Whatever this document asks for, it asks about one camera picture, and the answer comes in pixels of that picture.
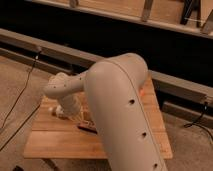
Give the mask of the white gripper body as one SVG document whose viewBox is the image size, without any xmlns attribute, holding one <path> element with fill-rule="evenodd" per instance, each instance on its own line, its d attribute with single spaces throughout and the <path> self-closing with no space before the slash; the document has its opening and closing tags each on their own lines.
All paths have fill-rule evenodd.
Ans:
<svg viewBox="0 0 213 171">
<path fill-rule="evenodd" d="M 63 115 L 68 117 L 74 123 L 83 121 L 91 122 L 91 117 L 88 111 L 82 105 L 77 95 L 68 95 L 61 100 Z"/>
</svg>

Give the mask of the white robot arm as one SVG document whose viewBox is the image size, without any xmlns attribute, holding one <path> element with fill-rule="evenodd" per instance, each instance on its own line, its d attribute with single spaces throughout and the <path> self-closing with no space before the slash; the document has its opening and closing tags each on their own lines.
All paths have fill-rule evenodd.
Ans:
<svg viewBox="0 0 213 171">
<path fill-rule="evenodd" d="M 58 73 L 45 95 L 71 108 L 71 95 L 84 92 L 112 171 L 168 171 L 140 97 L 148 75 L 135 53 L 104 58 L 75 76 Z"/>
</svg>

